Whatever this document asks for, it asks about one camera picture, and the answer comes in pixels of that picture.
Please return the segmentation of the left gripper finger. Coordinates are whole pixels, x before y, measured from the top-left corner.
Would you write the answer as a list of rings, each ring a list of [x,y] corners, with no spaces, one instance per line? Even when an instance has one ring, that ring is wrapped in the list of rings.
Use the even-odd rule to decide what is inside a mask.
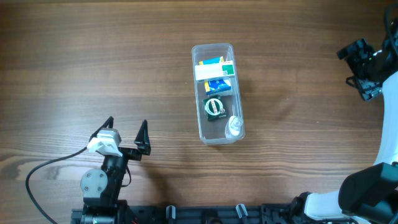
[[[93,138],[97,137],[97,134],[99,131],[103,128],[113,128],[114,124],[114,118],[110,116],[89,138],[89,140],[92,140]]]
[[[144,155],[150,155],[151,152],[151,146],[150,146],[150,140],[149,140],[149,133],[148,133],[148,122],[145,119],[141,127],[137,133],[137,136],[134,140],[134,143],[137,146],[137,150]]]

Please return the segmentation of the green Zam-Buk ointment box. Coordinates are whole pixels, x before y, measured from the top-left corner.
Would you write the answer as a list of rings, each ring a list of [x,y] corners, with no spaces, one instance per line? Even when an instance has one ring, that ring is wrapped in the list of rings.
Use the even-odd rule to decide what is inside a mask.
[[[202,101],[202,104],[208,121],[215,121],[227,115],[226,108],[220,96],[206,98]]]

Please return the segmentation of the clear plastic container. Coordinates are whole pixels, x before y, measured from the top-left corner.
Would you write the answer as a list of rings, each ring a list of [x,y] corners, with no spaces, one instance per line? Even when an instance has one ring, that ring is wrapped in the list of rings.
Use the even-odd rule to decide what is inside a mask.
[[[236,75],[233,77],[224,77],[220,79],[229,79],[233,94],[229,96],[221,96],[224,107],[226,108],[227,115],[224,118],[217,119],[215,121],[208,121],[206,118],[205,111],[203,109],[202,101],[206,98],[211,98],[206,95],[205,82],[198,82],[195,80],[194,69],[196,65],[199,65],[199,61],[208,60],[223,56],[224,61],[233,61]],[[228,43],[217,43],[217,44],[203,44],[196,45],[192,48],[192,64],[193,64],[193,77],[194,77],[194,88],[195,88],[195,99],[197,104],[197,117],[198,117],[198,130],[200,139],[206,145],[215,144],[230,144],[240,139],[227,138],[224,130],[226,123],[231,116],[239,116],[243,119],[243,107],[241,104],[241,96],[239,89],[239,80],[236,69],[236,62],[234,57],[233,46]]]

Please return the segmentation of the white spray bottle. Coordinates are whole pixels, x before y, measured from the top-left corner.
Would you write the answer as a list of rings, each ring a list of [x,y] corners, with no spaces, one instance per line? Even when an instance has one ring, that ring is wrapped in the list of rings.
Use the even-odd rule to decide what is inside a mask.
[[[242,117],[231,116],[226,123],[224,130],[225,136],[227,138],[241,139],[243,137],[243,127],[244,121]]]

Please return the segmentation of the blue VapoDrops box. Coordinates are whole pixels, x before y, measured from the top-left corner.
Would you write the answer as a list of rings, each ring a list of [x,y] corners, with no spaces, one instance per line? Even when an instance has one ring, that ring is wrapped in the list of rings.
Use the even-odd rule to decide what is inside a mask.
[[[208,65],[214,63],[224,63],[223,56],[211,58],[204,61],[199,61],[199,65]],[[231,83],[229,79],[217,79],[206,81],[205,91],[208,96],[215,95],[216,93],[226,93],[232,90]]]

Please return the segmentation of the white green medicine box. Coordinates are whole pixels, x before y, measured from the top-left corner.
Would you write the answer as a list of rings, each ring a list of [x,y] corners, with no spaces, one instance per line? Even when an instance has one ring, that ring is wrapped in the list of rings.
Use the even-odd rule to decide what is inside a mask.
[[[196,65],[194,69],[195,80],[205,82],[220,78],[228,78],[236,75],[234,62],[214,63],[207,65]]]

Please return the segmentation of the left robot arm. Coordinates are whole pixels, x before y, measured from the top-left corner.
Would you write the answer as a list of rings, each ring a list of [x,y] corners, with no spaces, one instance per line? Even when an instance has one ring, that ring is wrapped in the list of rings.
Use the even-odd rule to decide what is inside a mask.
[[[97,129],[90,137],[86,148],[104,156],[99,169],[87,171],[81,178],[83,209],[74,210],[72,223],[139,223],[126,200],[118,199],[126,184],[123,179],[130,174],[129,161],[140,161],[143,155],[150,155],[151,146],[148,124],[144,120],[134,140],[136,148],[121,147],[121,137],[113,128],[113,117]]]

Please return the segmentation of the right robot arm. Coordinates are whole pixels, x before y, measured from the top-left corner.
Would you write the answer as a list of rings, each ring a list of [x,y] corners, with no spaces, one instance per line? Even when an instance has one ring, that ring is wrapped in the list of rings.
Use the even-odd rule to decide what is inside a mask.
[[[349,175],[339,190],[295,198],[287,217],[297,223],[397,223],[397,37],[386,35],[381,50],[359,39],[337,56],[353,73],[346,83],[364,101],[383,97],[379,151],[371,167]]]

